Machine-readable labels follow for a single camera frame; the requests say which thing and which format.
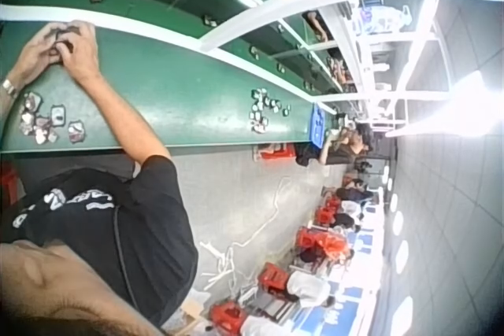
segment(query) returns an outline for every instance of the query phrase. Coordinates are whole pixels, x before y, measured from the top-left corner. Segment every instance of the wristwatch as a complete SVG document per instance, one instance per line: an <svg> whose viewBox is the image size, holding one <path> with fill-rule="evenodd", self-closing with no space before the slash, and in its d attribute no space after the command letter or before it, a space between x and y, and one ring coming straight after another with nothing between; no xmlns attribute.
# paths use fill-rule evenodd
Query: wristwatch
<svg viewBox="0 0 504 336"><path fill-rule="evenodd" d="M12 98L15 99L19 92L17 91L17 88L10 82L10 80L5 79L4 82L2 83L2 88L6 90L7 94Z"/></svg>

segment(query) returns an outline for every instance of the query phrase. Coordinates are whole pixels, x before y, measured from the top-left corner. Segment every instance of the white tiled wall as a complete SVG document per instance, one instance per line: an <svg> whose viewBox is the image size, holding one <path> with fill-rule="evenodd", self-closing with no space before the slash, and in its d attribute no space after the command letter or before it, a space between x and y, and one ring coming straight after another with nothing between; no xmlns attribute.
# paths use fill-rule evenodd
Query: white tiled wall
<svg viewBox="0 0 504 336"><path fill-rule="evenodd" d="M441 0L437 17L454 81L479 69L487 88L503 90L502 3ZM408 88L445 90L439 48L425 54ZM436 106L412 104L411 118L424 118ZM484 122L484 114L475 116ZM401 295L413 298L408 335L478 334L504 308L503 138L499 125L481 138L399 139L394 191L405 221L398 237L388 235L392 295L378 304L388 310L380 322L390 321ZM409 242L410 256L398 276L394 259L402 240Z"/></svg>

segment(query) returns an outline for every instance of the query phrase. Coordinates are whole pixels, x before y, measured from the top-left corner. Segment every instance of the green workbench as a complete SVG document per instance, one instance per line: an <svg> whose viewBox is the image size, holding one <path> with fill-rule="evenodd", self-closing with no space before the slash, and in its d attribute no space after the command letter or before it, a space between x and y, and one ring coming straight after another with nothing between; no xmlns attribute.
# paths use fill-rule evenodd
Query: green workbench
<svg viewBox="0 0 504 336"><path fill-rule="evenodd" d="M9 68L40 23L6 23L0 39L2 67ZM104 76L147 119L167 146L209 146L308 140L312 105L290 92L239 68L184 48L105 29L97 30ZM290 104L291 115L268 112L267 133L250 129L250 92L266 88L273 98ZM20 103L6 125L4 153L96 150L117 147L102 116L86 94L60 66L54 66L28 88L43 97L41 115L52 105L64 105L67 124L82 120L87 137L71 144L65 128L53 144L38 146L20 133Z"/></svg>

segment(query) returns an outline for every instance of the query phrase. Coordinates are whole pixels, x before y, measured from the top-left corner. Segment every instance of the factory floor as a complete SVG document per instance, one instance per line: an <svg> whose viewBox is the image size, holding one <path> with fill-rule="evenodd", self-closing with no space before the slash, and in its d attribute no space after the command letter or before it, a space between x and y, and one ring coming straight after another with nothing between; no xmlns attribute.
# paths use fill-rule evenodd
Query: factory floor
<svg viewBox="0 0 504 336"><path fill-rule="evenodd" d="M212 294L207 305L235 294L253 282L265 261L288 252L318 204L321 187L339 185L347 169L316 161L304 168L294 159L255 162L251 146L181 149L172 155L199 250L194 288ZM200 243L210 243L214 253L232 247L236 273L209 287L209 274L227 268L218 267L218 259Z"/></svg>

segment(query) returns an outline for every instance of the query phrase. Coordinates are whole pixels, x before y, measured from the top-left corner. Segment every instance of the pile of metal parts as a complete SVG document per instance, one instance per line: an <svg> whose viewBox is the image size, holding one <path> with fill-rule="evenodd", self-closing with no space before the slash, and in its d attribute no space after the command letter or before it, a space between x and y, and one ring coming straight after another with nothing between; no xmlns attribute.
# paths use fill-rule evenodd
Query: pile of metal parts
<svg viewBox="0 0 504 336"><path fill-rule="evenodd" d="M284 117L291 114L291 106L287 105L285 108L282 106L280 100L272 99L268 96L268 91L265 88L258 88L252 90L252 98L254 104L249 118L252 120L252 131L258 134L266 133L266 128L269 125L268 117L263 115L266 109L272 110L273 113L278 113L280 110Z"/></svg>
<svg viewBox="0 0 504 336"><path fill-rule="evenodd" d="M24 96L20 131L23 135L35 137L38 145L46 142L55 143L59 138L56 127L64 127L66 124L66 109L63 105L53 105L49 116L40 116L41 104L42 97L35 92L29 92ZM70 122L68 132L71 143L82 142L86 138L82 121Z"/></svg>

